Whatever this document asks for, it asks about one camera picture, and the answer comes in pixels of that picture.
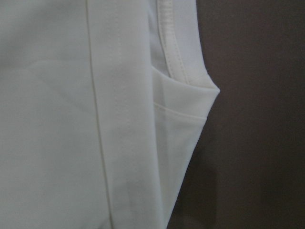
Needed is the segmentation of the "cream long-sleeve cat shirt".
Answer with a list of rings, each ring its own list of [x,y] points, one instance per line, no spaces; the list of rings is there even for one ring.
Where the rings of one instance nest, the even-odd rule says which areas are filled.
[[[1,228],[166,228],[218,94],[194,0],[1,1]]]

